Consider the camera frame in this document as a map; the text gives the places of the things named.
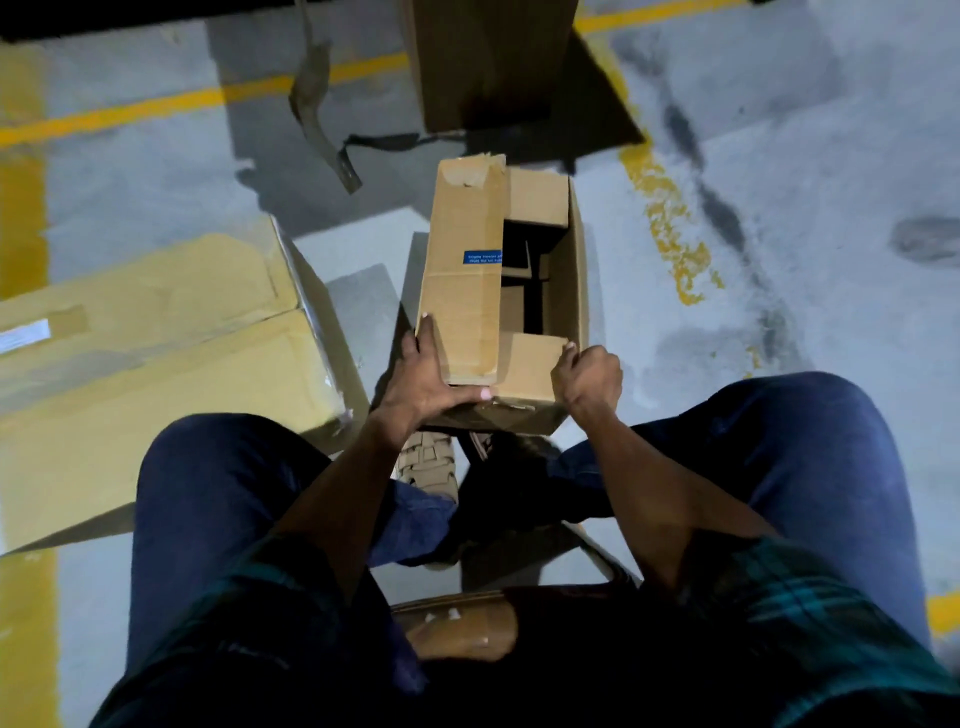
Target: leg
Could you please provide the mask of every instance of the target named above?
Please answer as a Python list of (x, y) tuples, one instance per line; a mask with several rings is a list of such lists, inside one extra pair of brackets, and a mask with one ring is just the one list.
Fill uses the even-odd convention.
[[(929, 632), (903, 466), (870, 398), (820, 372), (748, 379), (634, 430), (818, 553), (924, 645)], [(588, 443), (550, 474), (602, 487)]]
[[(137, 482), (129, 667), (266, 535), (329, 462), (295, 433), (253, 415), (194, 415), (157, 436)], [(395, 482), (384, 498), (371, 564), (430, 551), (454, 509), (445, 498)]]

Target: white paper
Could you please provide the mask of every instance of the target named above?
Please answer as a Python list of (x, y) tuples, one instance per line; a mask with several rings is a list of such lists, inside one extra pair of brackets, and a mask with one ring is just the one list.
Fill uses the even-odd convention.
[(0, 353), (29, 347), (50, 338), (50, 322), (46, 319), (24, 324), (22, 327), (0, 331)]

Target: green plaid shirt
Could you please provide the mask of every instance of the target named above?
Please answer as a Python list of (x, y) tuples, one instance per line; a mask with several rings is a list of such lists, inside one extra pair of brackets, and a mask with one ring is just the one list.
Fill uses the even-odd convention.
[[(731, 659), (724, 655), (721, 664), (735, 673), (730, 685), (744, 686), (751, 722), (960, 724), (957, 683), (808, 551), (780, 539), (701, 533), (685, 563), (680, 610), (730, 646)], [(365, 590), (375, 592), (369, 575), (354, 603)], [(92, 725), (371, 724), (415, 715), (416, 703), (403, 703), (399, 713), (387, 694), (396, 665), (377, 680), (358, 669), (375, 662), (357, 646), (358, 635), (389, 632), (382, 607), (348, 612), (320, 551), (267, 538), (121, 680)], [(387, 640), (394, 647), (403, 642), (394, 638)], [(639, 652), (617, 659), (649, 657)], [(684, 691), (698, 698), (695, 686)], [(637, 696), (624, 699), (635, 705)]]

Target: gray floor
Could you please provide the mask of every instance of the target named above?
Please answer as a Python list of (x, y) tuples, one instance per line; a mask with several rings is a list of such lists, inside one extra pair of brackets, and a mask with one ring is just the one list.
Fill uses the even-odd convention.
[[(387, 0), (312, 13), (335, 62), (401, 47)], [(608, 150), (579, 158), (575, 176), (591, 341), (624, 362), (621, 417), (673, 415), (744, 376), (816, 368), (857, 382), (897, 437), (931, 596), (960, 590), (958, 23), (950, 0), (778, 0), (592, 36), (658, 166), (634, 183), (629, 156)], [(47, 110), (290, 73), (298, 33), (292, 10), (276, 10), (45, 42)], [(338, 140), (420, 126), (404, 72), (334, 86), (322, 119)], [(416, 308), (437, 161), (464, 149), (351, 150), (365, 185), (348, 197), (282, 97), (61, 139), (47, 147), (51, 280), (270, 211), (326, 282), (369, 396), (397, 308)], [(651, 230), (649, 209), (664, 201), (675, 250)], [(688, 303), (702, 298), (685, 304), (678, 277)], [(581, 438), (567, 423), (555, 440)], [(629, 561), (613, 522), (588, 532)], [(130, 542), (60, 549), (65, 725), (85, 724), (122, 671)], [(571, 551), (532, 577), (599, 573)], [(393, 567), (378, 578), (401, 601), (458, 591), (464, 575)]]

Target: large cardboard box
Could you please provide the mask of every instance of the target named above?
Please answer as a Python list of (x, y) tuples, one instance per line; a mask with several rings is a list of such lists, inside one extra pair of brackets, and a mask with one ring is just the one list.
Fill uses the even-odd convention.
[(426, 129), (545, 116), (576, 10), (577, 0), (400, 0)]
[(319, 336), (268, 216), (0, 303), (0, 553), (129, 530), (180, 417), (338, 426)]
[(550, 372), (588, 340), (583, 223), (566, 175), (500, 156), (437, 172), (420, 315), (433, 314), (444, 380), (489, 384), (491, 402), (429, 423), (550, 434), (566, 417)]

